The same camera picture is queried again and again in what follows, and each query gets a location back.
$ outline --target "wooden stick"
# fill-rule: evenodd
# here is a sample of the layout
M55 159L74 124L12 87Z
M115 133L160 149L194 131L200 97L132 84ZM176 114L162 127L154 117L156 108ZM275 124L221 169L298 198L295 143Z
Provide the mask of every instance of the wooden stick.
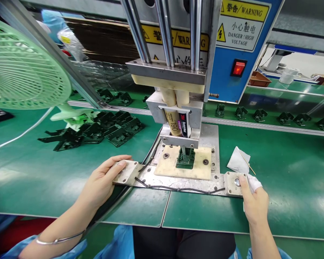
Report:
M241 151L238 150L241 154L241 156L243 157L243 159L246 161L247 165L249 166L249 168L252 170L252 172L256 175L256 173L254 172L254 170L251 168L251 166L249 165L249 163L247 162L247 160L245 159L245 157L242 155Z

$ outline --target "woman's left hand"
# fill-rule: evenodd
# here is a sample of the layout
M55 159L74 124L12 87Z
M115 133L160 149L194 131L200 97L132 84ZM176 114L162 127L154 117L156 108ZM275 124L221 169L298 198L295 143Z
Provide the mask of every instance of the woman's left hand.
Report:
M102 206L113 193L113 180L126 166L126 161L122 160L131 158L130 155L118 155L104 161L92 172L76 203L96 210Z

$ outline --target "high voltage warning sign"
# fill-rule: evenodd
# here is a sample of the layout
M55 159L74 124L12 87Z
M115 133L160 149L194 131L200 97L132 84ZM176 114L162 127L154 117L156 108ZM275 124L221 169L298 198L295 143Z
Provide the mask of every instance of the high voltage warning sign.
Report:
M253 52L270 8L253 0L223 0L216 45Z
M223 23L218 29L217 41L225 42L225 34L224 34L224 29L223 29Z
M141 27L143 29L145 41L147 43L163 45L161 30L159 26L142 24ZM191 33L189 31L172 29L172 37L174 47L183 49L191 48ZM209 36L205 33L201 34L200 50L206 52L209 50Z

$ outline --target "white tissue paper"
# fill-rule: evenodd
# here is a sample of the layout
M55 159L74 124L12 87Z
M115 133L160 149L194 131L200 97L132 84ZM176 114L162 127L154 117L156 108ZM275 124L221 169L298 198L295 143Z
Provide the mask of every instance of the white tissue paper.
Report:
M233 170L237 173L246 173L249 174L249 166L246 163L246 161L243 159L242 155L245 157L247 162L249 163L249 160L251 159L250 155L247 155L245 152L240 150L238 147L235 147L233 154L231 155L231 158L229 160L229 163L227 165L228 168Z

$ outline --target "metal guide rod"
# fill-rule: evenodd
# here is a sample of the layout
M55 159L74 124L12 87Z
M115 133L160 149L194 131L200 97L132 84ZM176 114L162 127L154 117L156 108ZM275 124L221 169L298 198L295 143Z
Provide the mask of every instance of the metal guide rod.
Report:
M166 65L175 67L172 28L170 24L168 0L155 0L159 27L163 42Z
M190 0L191 69L199 70L202 0Z
M134 0L121 0L121 4L125 10L127 22L131 28L132 36L137 46L140 59L144 63L151 63L150 53L147 50L146 41L142 33L143 30L141 28L139 15Z

